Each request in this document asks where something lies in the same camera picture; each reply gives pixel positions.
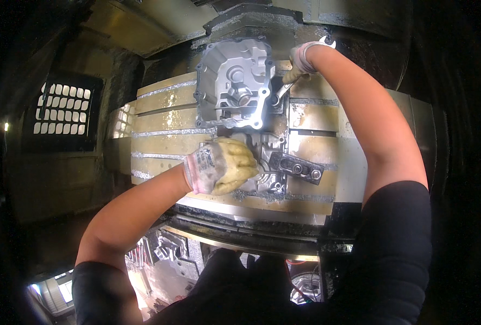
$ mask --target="wrench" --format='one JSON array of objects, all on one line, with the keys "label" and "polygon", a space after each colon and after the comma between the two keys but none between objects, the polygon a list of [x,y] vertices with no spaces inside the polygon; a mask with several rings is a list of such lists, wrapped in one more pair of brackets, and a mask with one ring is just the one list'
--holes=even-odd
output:
[{"label": "wrench", "polygon": [[[320,38],[319,42],[325,43],[326,38],[327,38],[327,36],[323,36],[322,38]],[[331,45],[327,44],[327,46],[332,47],[332,48],[336,48],[336,41],[333,41]],[[280,101],[282,100],[283,95],[289,90],[289,88],[291,88],[295,84],[295,82],[297,80],[293,81],[290,84],[285,84],[275,93],[275,96],[273,97],[272,106],[278,106],[280,104]]]}]

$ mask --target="hand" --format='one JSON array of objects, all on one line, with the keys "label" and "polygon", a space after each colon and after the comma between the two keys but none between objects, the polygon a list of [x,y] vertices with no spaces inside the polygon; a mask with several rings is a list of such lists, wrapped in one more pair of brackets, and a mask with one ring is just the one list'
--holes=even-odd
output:
[{"label": "hand", "polygon": [[234,139],[218,138],[184,160],[186,178],[195,194],[224,195],[259,171],[248,147]]},{"label": "hand", "polygon": [[282,81],[284,84],[290,84],[293,81],[296,81],[296,79],[298,79],[303,74],[316,72],[316,69],[313,67],[313,65],[310,64],[309,61],[307,61],[305,52],[308,48],[315,45],[324,45],[336,48],[336,42],[328,45],[324,42],[324,40],[325,36],[322,37],[319,42],[303,43],[302,45],[291,49],[291,55],[289,56],[289,59],[291,60],[291,64],[293,67],[283,76]]}]

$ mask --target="yellow glove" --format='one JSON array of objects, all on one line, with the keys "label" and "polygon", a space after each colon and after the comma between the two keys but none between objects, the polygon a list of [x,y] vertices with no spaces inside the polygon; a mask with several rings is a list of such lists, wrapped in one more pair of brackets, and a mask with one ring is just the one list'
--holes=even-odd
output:
[{"label": "yellow glove", "polygon": [[184,165],[195,194],[224,195],[259,173],[257,161],[248,147],[224,137],[187,155]]}]

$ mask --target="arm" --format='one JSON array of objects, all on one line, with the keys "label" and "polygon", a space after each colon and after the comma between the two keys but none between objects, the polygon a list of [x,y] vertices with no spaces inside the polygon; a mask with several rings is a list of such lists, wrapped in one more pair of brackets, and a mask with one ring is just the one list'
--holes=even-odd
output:
[{"label": "arm", "polygon": [[93,261],[126,272],[124,255],[169,207],[192,191],[179,164],[124,192],[103,209],[83,234],[76,265]]},{"label": "arm", "polygon": [[334,89],[367,158],[363,204],[381,187],[401,180],[428,188],[416,140],[383,86],[329,46],[310,47],[306,58]]},{"label": "arm", "polygon": [[92,261],[126,271],[124,256],[148,228],[179,199],[195,194],[224,195],[258,174],[247,146],[218,138],[166,172],[124,192],[107,204],[88,225],[76,265]]}]

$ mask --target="bolt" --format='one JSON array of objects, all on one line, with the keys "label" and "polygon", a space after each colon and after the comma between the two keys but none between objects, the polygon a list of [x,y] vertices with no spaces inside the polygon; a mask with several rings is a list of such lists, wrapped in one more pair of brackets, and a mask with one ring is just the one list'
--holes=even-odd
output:
[{"label": "bolt", "polygon": [[312,179],[320,179],[320,177],[322,177],[322,173],[320,173],[319,170],[313,170],[311,172],[311,178]]},{"label": "bolt", "polygon": [[245,94],[239,99],[239,106],[244,106],[247,103],[249,103],[249,100],[251,99],[251,96],[249,94]]},{"label": "bolt", "polygon": [[301,173],[301,172],[302,172],[302,165],[300,165],[300,164],[295,164],[295,165],[293,166],[293,173],[299,174],[299,173]]}]

